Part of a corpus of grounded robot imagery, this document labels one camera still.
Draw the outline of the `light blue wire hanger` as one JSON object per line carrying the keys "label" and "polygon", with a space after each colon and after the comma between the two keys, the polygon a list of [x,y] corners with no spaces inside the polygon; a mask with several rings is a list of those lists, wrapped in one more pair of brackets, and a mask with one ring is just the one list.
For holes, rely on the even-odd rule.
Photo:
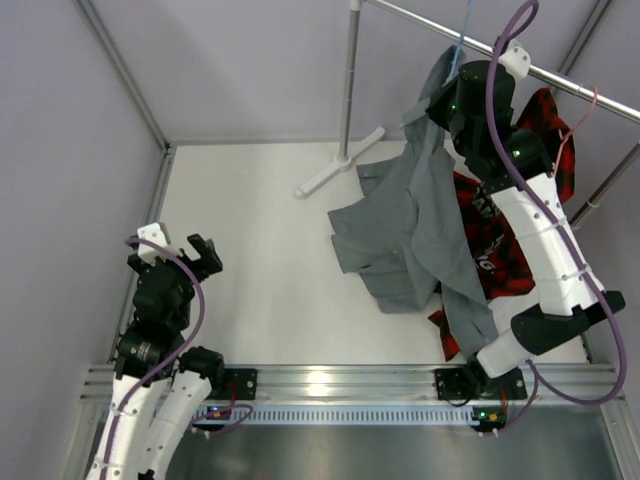
{"label": "light blue wire hanger", "polygon": [[475,3],[474,0],[468,0],[467,1],[463,25],[462,25],[462,27],[460,29],[460,32],[459,32],[459,38],[458,38],[458,40],[456,42],[456,45],[455,45],[454,55],[452,57],[449,73],[448,73],[448,76],[447,76],[447,80],[448,81],[452,80],[453,77],[456,75],[457,68],[458,68],[459,63],[460,63],[460,57],[461,57],[461,52],[462,52],[463,45],[464,45],[464,40],[466,38],[467,30],[469,28],[469,23],[470,23],[472,11],[473,11],[473,8],[474,8],[474,3]]}

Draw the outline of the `grey button-up shirt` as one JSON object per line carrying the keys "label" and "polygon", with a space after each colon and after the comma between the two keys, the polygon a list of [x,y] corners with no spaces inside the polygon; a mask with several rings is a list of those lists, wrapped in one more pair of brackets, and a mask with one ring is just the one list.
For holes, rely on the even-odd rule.
{"label": "grey button-up shirt", "polygon": [[422,311],[439,292],[451,334],[470,358],[498,331],[464,232],[455,161],[427,112],[454,55],[454,48],[440,55],[404,114],[402,153],[358,166],[362,199],[328,217],[341,270],[360,276],[383,313]]}

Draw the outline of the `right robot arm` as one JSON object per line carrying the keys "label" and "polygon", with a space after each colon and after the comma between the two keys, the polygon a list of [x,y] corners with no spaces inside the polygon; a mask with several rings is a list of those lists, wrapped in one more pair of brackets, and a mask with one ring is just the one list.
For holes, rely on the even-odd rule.
{"label": "right robot arm", "polygon": [[506,218],[535,282],[538,302],[474,356],[468,390],[487,397],[502,376],[535,356],[613,322],[625,306],[592,273],[567,224],[540,136],[512,122],[515,78],[488,61],[462,65],[430,101],[427,112]]}

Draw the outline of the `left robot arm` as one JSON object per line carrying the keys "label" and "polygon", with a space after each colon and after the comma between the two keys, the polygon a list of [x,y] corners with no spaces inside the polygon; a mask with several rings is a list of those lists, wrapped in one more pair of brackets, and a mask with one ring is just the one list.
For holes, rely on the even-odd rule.
{"label": "left robot arm", "polygon": [[187,238],[190,258],[172,246],[160,224],[129,238],[128,266],[138,279],[133,321],[117,343],[112,394],[89,479],[163,479],[205,399],[223,393],[224,357],[192,346],[204,319],[190,318],[191,302],[204,300],[201,284],[222,271],[212,240]]}

